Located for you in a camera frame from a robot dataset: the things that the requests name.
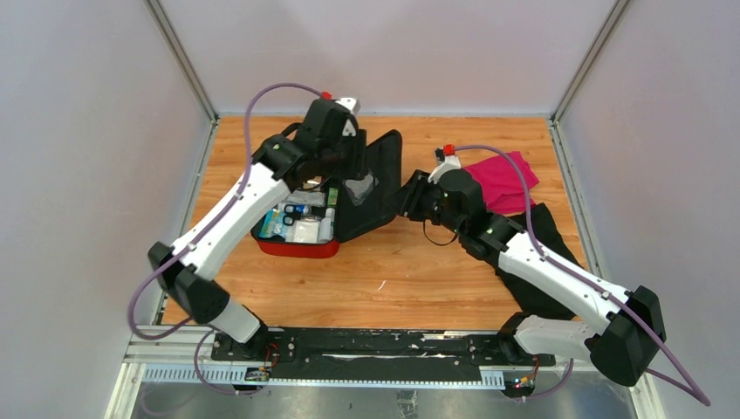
red cloth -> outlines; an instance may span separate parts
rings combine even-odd
[[[527,188],[532,189],[539,179],[530,169],[530,163],[524,160],[518,151],[507,153],[522,171],[527,181]],[[522,183],[514,168],[500,155],[491,157],[465,168],[483,188],[483,199],[489,211],[498,214],[524,212],[524,192]]]

case lid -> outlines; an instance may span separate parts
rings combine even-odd
[[[377,180],[370,194],[355,205],[344,184],[339,185],[334,238],[344,243],[378,229],[396,216],[388,198],[401,187],[401,133],[391,130],[367,146],[367,168]]]

folded cloth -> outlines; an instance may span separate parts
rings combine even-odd
[[[540,203],[531,209],[531,213],[532,228],[534,229],[534,235],[537,240],[563,258],[579,264],[570,249],[565,245],[563,237],[560,236],[550,210],[543,203]],[[527,222],[524,219],[524,214],[512,216],[511,219],[526,228]],[[520,277],[498,268],[496,268],[496,275],[504,282],[504,286],[509,289],[511,295],[514,296],[519,306],[522,307],[523,312],[545,319],[570,320],[575,316],[572,311],[560,304],[556,299],[540,291],[539,288]]]
[[[507,153],[522,171],[527,189],[534,188],[539,179],[518,151]],[[491,157],[465,168],[483,189],[483,200],[488,211],[512,214],[524,211],[524,191],[514,168],[500,155]]]

open case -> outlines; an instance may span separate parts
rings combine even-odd
[[[294,258],[330,258],[339,251],[339,244],[382,227],[395,218],[388,198],[401,187],[401,133],[388,131],[367,146],[367,167],[376,179],[369,194],[356,205],[352,193],[343,182],[331,180],[322,191],[338,190],[333,221],[333,237],[328,243],[290,243],[280,236],[260,237],[264,217],[251,230],[259,248],[270,255]]]

wood surface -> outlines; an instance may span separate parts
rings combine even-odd
[[[252,147],[295,120],[298,118],[253,118]],[[401,132],[401,184],[417,168],[431,171],[435,167],[433,151],[444,144],[489,144],[521,151],[540,180],[531,191],[532,198],[548,205],[565,243],[585,265],[545,120],[360,117],[360,126],[367,130],[368,141],[390,129]],[[492,156],[484,151],[459,155],[463,165]],[[191,225],[234,184],[244,161],[243,119],[221,119]],[[430,225],[427,231],[436,241],[451,238],[442,227]],[[422,235],[420,223],[400,217],[342,244],[339,253],[328,259],[268,256],[247,236],[216,280],[270,326],[498,329],[518,310],[493,268],[468,256],[457,243],[447,247],[431,244]],[[171,301],[163,323],[184,317],[182,309]]]

